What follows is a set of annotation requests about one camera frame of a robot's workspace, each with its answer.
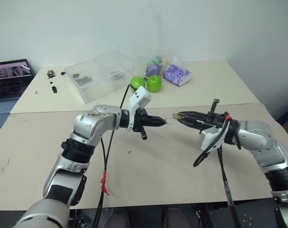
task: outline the laptop keyboard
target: laptop keyboard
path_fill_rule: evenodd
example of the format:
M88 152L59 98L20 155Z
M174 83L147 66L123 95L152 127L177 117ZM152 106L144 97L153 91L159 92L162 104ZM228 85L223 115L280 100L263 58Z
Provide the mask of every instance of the laptop keyboard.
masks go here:
M14 101L5 101L5 102L0 102L0 113L9 113L11 109L14 107L16 104L16 100Z

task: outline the white table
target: white table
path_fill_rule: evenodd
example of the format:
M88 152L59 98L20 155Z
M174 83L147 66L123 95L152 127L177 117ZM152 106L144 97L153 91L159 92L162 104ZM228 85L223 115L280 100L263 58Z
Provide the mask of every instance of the white table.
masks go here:
M220 99L221 105L259 102L227 61L185 62L184 67L192 72L191 81L177 87L163 80L161 91L151 93L152 100L147 108L210 105L214 98ZM46 75L50 69L56 73L52 79ZM121 103L125 88L85 104L68 76L60 74L63 70L60 66L42 68L11 113L85 111L96 104ZM57 94L53 93L52 86L57 87Z
M206 113L210 106L148 109L150 115L178 111ZM288 135L262 104L219 105L235 119L263 120L288 149ZM26 210L42 198L45 180L69 137L78 112L12 114L0 130L0 210ZM109 156L105 207L226 201L215 152L198 167L199 131L178 122L140 133L119 129ZM105 134L108 144L110 132ZM223 146L223 160L234 200L271 197L270 186L247 150ZM91 158L84 194L76 208L97 207L103 161L99 144Z

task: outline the green apple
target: green apple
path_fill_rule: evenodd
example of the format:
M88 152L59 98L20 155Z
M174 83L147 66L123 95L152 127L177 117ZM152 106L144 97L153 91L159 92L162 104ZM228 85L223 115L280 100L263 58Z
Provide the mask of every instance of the green apple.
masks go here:
M151 92L157 92L161 90L162 78L158 75L150 76L147 81L147 87L148 87L148 90Z
M143 86L145 87L145 80L140 77L140 76L136 76L136 77L133 77L131 80L130 80L130 84L138 89L140 86Z

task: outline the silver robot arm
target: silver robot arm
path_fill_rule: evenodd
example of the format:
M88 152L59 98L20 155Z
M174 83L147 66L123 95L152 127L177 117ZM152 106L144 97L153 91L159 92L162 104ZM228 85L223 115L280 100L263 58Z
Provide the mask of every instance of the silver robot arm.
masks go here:
M240 146L252 153L269 181L274 200L280 203L275 212L277 220L280 220L278 222L280 227L288 227L288 151L286 147L273 137L270 126L262 121L231 120L220 137L226 115L229 114L215 113L217 103L219 100L215 99L207 114L186 111L173 114L173 117L188 127L200 130L201 149L207 153L216 150L222 143L237 145L239 140ZM206 157L198 158L194 166Z
M146 139L143 126L162 126L158 116L148 116L144 107L151 100L148 91L140 87L129 100L129 110L111 105L96 105L79 114L70 138L62 143L64 151L58 156L43 189L43 199L33 204L17 222L15 228L66 228L69 208L83 194L90 158L107 130L119 127L140 132Z

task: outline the purple bag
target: purple bag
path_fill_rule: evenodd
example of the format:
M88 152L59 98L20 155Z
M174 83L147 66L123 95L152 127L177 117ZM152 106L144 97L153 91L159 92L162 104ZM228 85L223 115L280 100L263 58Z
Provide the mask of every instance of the purple bag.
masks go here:
M171 64L167 70L164 71L163 78L167 81L175 84L176 86L182 86L186 82L190 81L191 72L187 69L183 70L177 65Z

